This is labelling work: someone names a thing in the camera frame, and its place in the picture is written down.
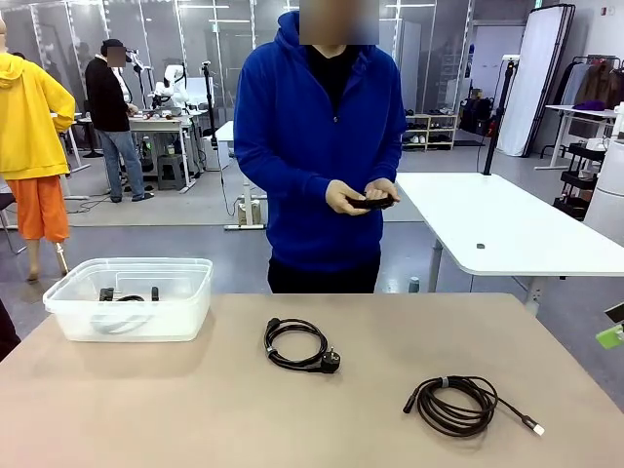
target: hand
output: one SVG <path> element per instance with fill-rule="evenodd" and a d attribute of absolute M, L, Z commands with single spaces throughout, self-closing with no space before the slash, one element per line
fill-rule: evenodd
<path fill-rule="evenodd" d="M 135 115 L 138 112 L 138 107 L 136 107 L 134 104 L 128 104 L 128 113 L 130 115 Z"/>
<path fill-rule="evenodd" d="M 325 192 L 325 200 L 336 213 L 340 215 L 359 216 L 369 212 L 369 210 L 353 208 L 347 201 L 347 197 L 354 200 L 366 200 L 361 193 L 353 190 L 342 180 L 332 180 Z"/>
<path fill-rule="evenodd" d="M 364 189 L 364 193 L 367 196 L 367 200 L 380 200 L 390 195 L 395 203 L 401 201 L 397 186 L 387 178 L 378 178 L 369 184 Z"/>

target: black object in hand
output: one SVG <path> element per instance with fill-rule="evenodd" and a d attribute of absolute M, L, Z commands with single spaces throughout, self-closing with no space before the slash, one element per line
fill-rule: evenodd
<path fill-rule="evenodd" d="M 362 210 L 385 210 L 394 204 L 394 198 L 392 198 L 392 195 L 388 195 L 386 198 L 380 198 L 379 200 L 354 200 L 347 197 L 347 202 L 349 202 L 353 208 Z"/>

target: blue hoodie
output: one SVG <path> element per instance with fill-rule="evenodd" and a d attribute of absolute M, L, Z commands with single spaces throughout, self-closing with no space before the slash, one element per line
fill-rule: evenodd
<path fill-rule="evenodd" d="M 394 61 L 361 46 L 334 115 L 299 45 L 299 13 L 279 18 L 275 41 L 253 51 L 241 71 L 234 152 L 241 171 L 268 197 L 273 256 L 299 269 L 332 272 L 379 253 L 380 211 L 337 214 L 326 203 L 332 179 L 363 193 L 394 181 L 406 129 Z"/>

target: clear plastic container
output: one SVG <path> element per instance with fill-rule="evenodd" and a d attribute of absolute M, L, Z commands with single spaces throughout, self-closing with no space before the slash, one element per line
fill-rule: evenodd
<path fill-rule="evenodd" d="M 190 341 L 211 304 L 213 263 L 201 258 L 96 258 L 43 296 L 73 341 Z M 158 301 L 152 301 L 152 288 Z M 112 302 L 100 290 L 114 288 Z M 127 295 L 144 301 L 117 301 Z"/>

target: person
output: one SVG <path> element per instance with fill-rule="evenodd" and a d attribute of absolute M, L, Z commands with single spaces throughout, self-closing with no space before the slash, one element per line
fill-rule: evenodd
<path fill-rule="evenodd" d="M 0 299 L 0 362 L 21 343 L 9 312 Z"/>
<path fill-rule="evenodd" d="M 28 281 L 39 276 L 39 243 L 55 243 L 62 274 L 69 224 L 60 187 L 68 173 L 59 133 L 74 119 L 72 95 L 36 64 L 7 52 L 0 19 L 0 176 L 18 202 L 18 229 L 28 250 Z"/>
<path fill-rule="evenodd" d="M 91 120 L 101 141 L 106 173 L 110 183 L 110 201 L 122 201 L 122 186 L 119 176 L 119 154 L 121 153 L 128 172 L 128 181 L 133 191 L 133 202 L 149 200 L 154 195 L 145 192 L 143 171 L 137 149 L 130 132 L 129 115 L 138 108 L 124 100 L 126 85 L 121 75 L 114 70 L 126 65 L 126 48 L 118 39 L 103 41 L 100 54 L 96 55 L 85 70 L 87 99 L 91 108 Z"/>
<path fill-rule="evenodd" d="M 267 193 L 273 293 L 374 291 L 382 213 L 349 199 L 400 201 L 393 182 L 407 125 L 394 61 L 348 42 L 358 4 L 318 0 L 281 15 L 274 42 L 240 74 L 234 151 Z"/>

